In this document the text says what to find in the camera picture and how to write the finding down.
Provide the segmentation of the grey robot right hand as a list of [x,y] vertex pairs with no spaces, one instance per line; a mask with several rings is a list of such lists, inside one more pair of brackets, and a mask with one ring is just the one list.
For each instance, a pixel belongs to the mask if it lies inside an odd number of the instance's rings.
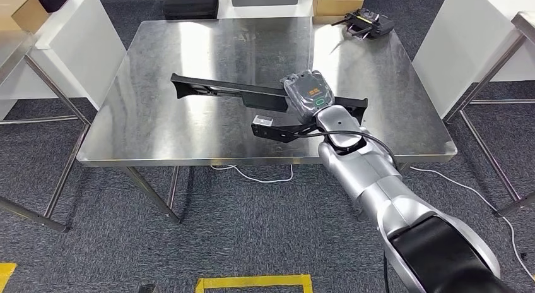
[[317,70],[292,73],[280,79],[280,82],[302,124],[312,122],[319,111],[334,105],[334,93]]

